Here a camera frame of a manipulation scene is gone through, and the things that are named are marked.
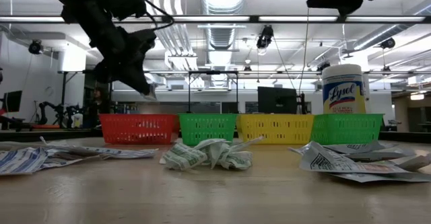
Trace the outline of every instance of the plastic basket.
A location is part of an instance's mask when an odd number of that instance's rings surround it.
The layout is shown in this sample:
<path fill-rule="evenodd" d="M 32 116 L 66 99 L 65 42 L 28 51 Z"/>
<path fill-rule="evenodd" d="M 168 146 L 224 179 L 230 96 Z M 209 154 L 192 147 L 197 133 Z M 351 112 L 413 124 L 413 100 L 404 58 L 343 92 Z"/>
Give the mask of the plastic basket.
<path fill-rule="evenodd" d="M 169 145 L 177 140 L 178 116 L 172 114 L 101 114 L 106 143 Z"/>
<path fill-rule="evenodd" d="M 365 144 L 378 139 L 383 114 L 322 114 L 314 118 L 311 140 L 322 145 Z"/>
<path fill-rule="evenodd" d="M 198 145 L 206 139 L 234 138 L 236 114 L 180 114 L 183 143 Z"/>
<path fill-rule="evenodd" d="M 313 115 L 241 114 L 236 125 L 243 141 L 263 136 L 259 144 L 307 144 L 313 119 Z"/>

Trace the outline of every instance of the black monitor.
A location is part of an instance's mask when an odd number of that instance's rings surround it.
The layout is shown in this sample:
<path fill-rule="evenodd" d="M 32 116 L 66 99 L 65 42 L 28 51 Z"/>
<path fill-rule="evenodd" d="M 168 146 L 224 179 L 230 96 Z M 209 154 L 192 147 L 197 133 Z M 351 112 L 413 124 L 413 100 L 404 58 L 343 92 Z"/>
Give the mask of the black monitor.
<path fill-rule="evenodd" d="M 21 104 L 22 91 L 14 91 L 5 93 L 3 99 L 3 106 L 1 107 L 6 112 L 19 112 Z"/>
<path fill-rule="evenodd" d="M 296 114 L 298 103 L 295 89 L 258 87 L 258 108 L 260 113 Z"/>

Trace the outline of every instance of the yellow basket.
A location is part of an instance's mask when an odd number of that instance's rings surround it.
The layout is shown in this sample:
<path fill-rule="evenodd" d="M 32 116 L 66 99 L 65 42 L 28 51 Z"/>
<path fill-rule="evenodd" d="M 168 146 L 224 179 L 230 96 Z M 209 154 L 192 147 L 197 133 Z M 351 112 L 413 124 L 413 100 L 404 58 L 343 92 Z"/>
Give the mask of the yellow basket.
<path fill-rule="evenodd" d="M 249 141 L 260 136 L 260 144 L 307 144 L 314 115 L 241 114 L 236 120 L 239 137 Z"/>

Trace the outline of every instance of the white lid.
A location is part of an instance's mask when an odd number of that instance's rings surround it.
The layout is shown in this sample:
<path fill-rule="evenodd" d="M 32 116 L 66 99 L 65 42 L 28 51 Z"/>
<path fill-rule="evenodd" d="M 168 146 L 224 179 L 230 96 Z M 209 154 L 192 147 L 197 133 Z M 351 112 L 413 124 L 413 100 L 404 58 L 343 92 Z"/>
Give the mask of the white lid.
<path fill-rule="evenodd" d="M 353 64 L 330 66 L 323 69 L 322 78 L 349 74 L 362 75 L 361 66 Z"/>

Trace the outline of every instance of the table surface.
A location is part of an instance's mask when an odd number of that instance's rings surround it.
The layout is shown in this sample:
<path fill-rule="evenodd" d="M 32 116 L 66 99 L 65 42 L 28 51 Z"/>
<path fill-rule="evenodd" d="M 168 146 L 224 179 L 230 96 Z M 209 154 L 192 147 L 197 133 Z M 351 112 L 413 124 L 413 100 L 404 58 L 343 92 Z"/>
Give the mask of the table surface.
<path fill-rule="evenodd" d="M 103 145 L 102 139 L 68 140 Z M 431 145 L 409 144 L 419 154 Z M 247 171 L 164 169 L 154 159 L 78 163 L 0 178 L 0 223 L 429 223 L 431 183 L 359 184 L 300 170 L 287 145 L 255 145 Z M 423 172 L 431 173 L 431 167 Z"/>

